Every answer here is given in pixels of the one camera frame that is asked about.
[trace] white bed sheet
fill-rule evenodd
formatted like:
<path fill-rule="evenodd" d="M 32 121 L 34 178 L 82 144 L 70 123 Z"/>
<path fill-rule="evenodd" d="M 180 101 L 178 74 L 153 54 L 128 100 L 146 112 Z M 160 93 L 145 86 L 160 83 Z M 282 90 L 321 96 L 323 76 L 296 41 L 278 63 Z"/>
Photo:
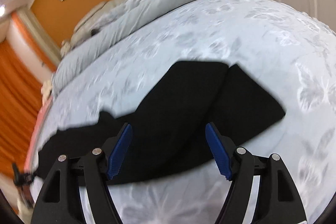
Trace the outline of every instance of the white bed sheet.
<path fill-rule="evenodd" d="M 177 60 L 240 63 L 286 108 L 285 118 L 245 147 L 278 153 L 301 195 L 308 223 L 336 191 L 336 36 L 326 25 L 270 0 L 197 0 L 110 48 L 57 97 L 38 147 L 59 128 L 94 123 L 101 109 L 132 112 Z M 34 165 L 37 166 L 37 152 Z M 256 177 L 244 223 L 257 198 Z M 32 185 L 34 198 L 42 182 Z M 214 161 L 157 181 L 109 187 L 124 224 L 213 224 L 230 183 Z M 87 223 L 93 223 L 85 189 Z"/>

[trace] metal screw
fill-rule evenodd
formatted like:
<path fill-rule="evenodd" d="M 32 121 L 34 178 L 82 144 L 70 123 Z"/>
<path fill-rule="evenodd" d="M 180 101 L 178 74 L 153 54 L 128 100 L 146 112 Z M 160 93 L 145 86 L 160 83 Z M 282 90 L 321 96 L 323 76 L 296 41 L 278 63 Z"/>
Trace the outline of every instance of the metal screw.
<path fill-rule="evenodd" d="M 61 155 L 58 157 L 58 161 L 65 161 L 67 157 L 65 155 Z"/>
<path fill-rule="evenodd" d="M 274 160 L 280 160 L 280 156 L 278 154 L 273 154 L 272 159 Z"/>
<path fill-rule="evenodd" d="M 99 155 L 101 153 L 101 149 L 100 148 L 95 148 L 92 150 L 92 154 L 94 155 Z"/>
<path fill-rule="evenodd" d="M 245 148 L 243 148 L 243 147 L 238 147 L 238 148 L 237 148 L 237 153 L 243 155 L 243 154 L 246 153 L 246 150 L 245 150 Z"/>

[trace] orange curtain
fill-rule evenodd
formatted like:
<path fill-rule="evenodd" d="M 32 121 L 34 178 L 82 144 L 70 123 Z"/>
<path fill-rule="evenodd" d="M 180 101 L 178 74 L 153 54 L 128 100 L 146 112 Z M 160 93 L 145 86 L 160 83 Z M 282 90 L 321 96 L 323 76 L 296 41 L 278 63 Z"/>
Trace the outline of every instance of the orange curtain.
<path fill-rule="evenodd" d="M 5 40 L 0 43 L 0 173 L 21 171 L 41 108 L 42 84 L 29 72 Z"/>

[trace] black garment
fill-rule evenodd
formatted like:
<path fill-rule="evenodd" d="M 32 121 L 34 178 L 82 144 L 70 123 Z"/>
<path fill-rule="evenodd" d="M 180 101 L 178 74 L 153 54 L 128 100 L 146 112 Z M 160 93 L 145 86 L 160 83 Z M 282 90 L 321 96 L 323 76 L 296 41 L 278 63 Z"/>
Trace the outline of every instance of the black garment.
<path fill-rule="evenodd" d="M 109 183 L 172 175 L 213 158 L 205 139 L 206 123 L 214 122 L 223 135 L 242 144 L 284 115 L 279 103 L 238 65 L 180 61 L 135 112 L 114 119 L 102 111 L 95 125 L 58 130 L 39 152 L 37 175 L 45 179 L 61 154 L 79 157 L 101 147 L 124 122 L 132 125 L 133 139 L 119 174 Z"/>

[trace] ceiling light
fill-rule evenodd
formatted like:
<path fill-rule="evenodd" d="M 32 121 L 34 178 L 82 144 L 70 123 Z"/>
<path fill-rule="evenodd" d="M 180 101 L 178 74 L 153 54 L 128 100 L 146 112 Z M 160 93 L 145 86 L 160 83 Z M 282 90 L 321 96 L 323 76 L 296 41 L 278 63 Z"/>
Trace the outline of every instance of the ceiling light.
<path fill-rule="evenodd" d="M 0 17 L 2 17 L 5 14 L 5 6 L 1 5 L 0 6 Z"/>

